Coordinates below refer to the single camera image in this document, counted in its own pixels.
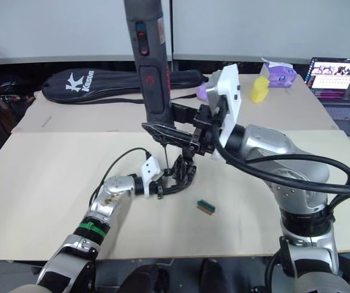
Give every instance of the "laptop keyboard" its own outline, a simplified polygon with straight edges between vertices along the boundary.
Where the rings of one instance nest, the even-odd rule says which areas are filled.
[[[334,120],[350,120],[350,108],[326,107],[326,110]]]

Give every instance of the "green band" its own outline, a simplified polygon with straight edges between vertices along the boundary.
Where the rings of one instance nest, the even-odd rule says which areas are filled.
[[[92,223],[92,222],[89,222],[89,223],[80,223],[78,227],[79,227],[79,228],[88,229],[88,230],[92,230],[93,232],[96,232],[97,234],[99,234],[99,235],[101,235],[101,236],[103,236],[103,237],[106,237],[106,233],[105,233],[102,229],[97,228],[97,227],[95,226],[95,224]]]

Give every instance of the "black bag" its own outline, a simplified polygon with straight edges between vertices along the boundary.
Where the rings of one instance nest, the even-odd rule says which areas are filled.
[[[197,70],[170,73],[172,89],[197,87],[208,81]],[[46,99],[61,104],[104,104],[128,102],[143,104],[142,99],[109,98],[109,96],[140,93],[136,72],[78,68],[61,71],[45,81],[42,86]]]

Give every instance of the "laptop screen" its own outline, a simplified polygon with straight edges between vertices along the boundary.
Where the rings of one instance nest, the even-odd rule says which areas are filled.
[[[305,82],[322,101],[350,103],[350,59],[313,58]]]

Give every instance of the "small electronic component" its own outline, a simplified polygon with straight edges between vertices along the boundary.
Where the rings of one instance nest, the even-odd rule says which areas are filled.
[[[198,201],[197,208],[209,215],[211,215],[216,211],[215,206],[209,204],[207,201],[204,201],[204,200]]]

